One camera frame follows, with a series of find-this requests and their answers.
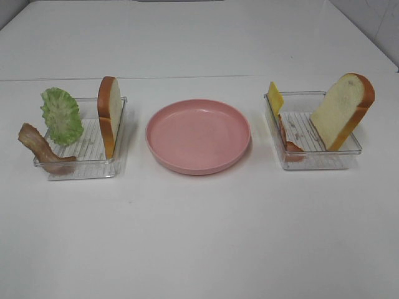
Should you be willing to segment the green lettuce leaf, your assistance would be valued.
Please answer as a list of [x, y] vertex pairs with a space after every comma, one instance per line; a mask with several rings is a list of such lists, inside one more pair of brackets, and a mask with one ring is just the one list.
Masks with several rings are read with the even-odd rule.
[[79, 105], [74, 97], [61, 88], [52, 87], [41, 93], [42, 117], [51, 140], [58, 145], [75, 143], [84, 132]]

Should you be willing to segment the bread slice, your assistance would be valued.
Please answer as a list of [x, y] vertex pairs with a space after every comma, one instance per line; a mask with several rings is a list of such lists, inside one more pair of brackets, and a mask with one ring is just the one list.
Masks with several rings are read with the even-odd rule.
[[360, 74], [347, 73], [331, 86], [310, 116], [326, 150], [340, 149], [374, 100], [372, 84]]
[[113, 157], [122, 108], [117, 79], [111, 76], [104, 77], [97, 96], [97, 113], [106, 159]]

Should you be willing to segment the right clear plastic tray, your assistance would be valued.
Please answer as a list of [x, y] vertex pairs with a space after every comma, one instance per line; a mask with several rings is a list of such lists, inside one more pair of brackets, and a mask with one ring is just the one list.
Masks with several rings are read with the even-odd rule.
[[264, 94], [266, 120], [282, 168], [288, 171], [351, 168], [356, 162], [356, 157], [362, 152], [362, 147], [356, 137], [351, 134], [338, 151], [327, 151], [310, 120], [311, 113], [322, 102], [325, 92], [304, 91], [282, 92], [281, 94], [284, 98], [284, 105], [279, 114], [286, 130], [287, 140], [303, 150], [301, 153], [294, 154], [304, 157], [301, 162], [285, 160], [284, 145], [279, 132], [279, 120], [272, 112], [268, 94]]

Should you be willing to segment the yellow cheese slice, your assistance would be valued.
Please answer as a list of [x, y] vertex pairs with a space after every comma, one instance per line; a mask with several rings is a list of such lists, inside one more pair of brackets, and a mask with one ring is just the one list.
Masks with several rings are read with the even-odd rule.
[[280, 109], [284, 105], [284, 98], [274, 82], [270, 82], [267, 94], [272, 112], [274, 116], [277, 117], [279, 115]]

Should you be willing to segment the clear plastic tray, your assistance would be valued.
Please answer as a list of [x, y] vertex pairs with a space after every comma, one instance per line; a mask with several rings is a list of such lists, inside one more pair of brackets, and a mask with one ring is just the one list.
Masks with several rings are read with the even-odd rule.
[[33, 159], [35, 167], [43, 169], [50, 181], [112, 178], [125, 168], [127, 159], [128, 130], [127, 97], [121, 97], [122, 114], [112, 159], [105, 156], [105, 148], [99, 125], [96, 98], [77, 98], [84, 132], [80, 139], [70, 146], [55, 144], [47, 132], [44, 138], [52, 151], [60, 157], [75, 156], [76, 161], [61, 163], [41, 163]]
[[301, 162], [285, 160], [284, 145], [279, 132], [279, 120], [272, 112], [268, 94], [264, 94], [266, 120], [282, 168], [288, 171], [351, 168], [356, 162], [356, 157], [362, 152], [362, 147], [356, 137], [351, 134], [338, 151], [327, 151], [310, 120], [311, 113], [322, 102], [325, 92], [304, 91], [282, 92], [281, 94], [284, 98], [284, 105], [279, 114], [286, 130], [287, 140], [303, 150], [301, 153], [294, 154], [304, 157]]

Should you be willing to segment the pink round plate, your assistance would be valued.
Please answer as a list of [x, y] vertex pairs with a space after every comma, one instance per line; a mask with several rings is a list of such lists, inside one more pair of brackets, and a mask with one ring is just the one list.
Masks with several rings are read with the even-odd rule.
[[177, 173], [206, 175], [238, 162], [251, 141], [246, 117], [234, 107], [207, 99], [183, 100], [156, 112], [146, 141], [154, 158]]

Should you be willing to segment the bacon strip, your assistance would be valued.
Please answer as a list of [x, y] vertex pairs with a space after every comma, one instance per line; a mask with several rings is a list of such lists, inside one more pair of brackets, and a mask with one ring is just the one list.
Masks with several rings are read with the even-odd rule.
[[46, 139], [29, 123], [23, 123], [18, 133], [18, 140], [31, 150], [43, 168], [50, 174], [66, 175], [73, 173], [75, 168], [71, 165], [77, 161], [75, 156], [59, 157], [50, 148]]
[[288, 162], [301, 162], [304, 159], [304, 157], [298, 156], [294, 153], [297, 153], [297, 152], [301, 153], [301, 152], [303, 152], [303, 150], [300, 147], [298, 147], [297, 145], [295, 145], [293, 142], [287, 140], [286, 130], [284, 128], [284, 124], [282, 122], [282, 118], [281, 118], [280, 114], [278, 114], [277, 119], [279, 120], [279, 132], [280, 132], [282, 142], [284, 145], [284, 150], [285, 150], [285, 153], [284, 153], [285, 160]]

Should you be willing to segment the left clear plastic tray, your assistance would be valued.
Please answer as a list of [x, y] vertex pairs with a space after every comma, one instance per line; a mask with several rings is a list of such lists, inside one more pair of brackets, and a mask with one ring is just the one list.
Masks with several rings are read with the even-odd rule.
[[77, 98], [84, 132], [80, 139], [70, 146], [55, 144], [47, 132], [44, 138], [52, 151], [60, 157], [75, 156], [76, 161], [61, 163], [41, 163], [33, 159], [35, 167], [43, 169], [50, 181], [112, 178], [125, 168], [127, 159], [128, 130], [127, 97], [121, 97], [122, 114], [112, 159], [105, 156], [105, 148], [99, 125], [96, 98]]

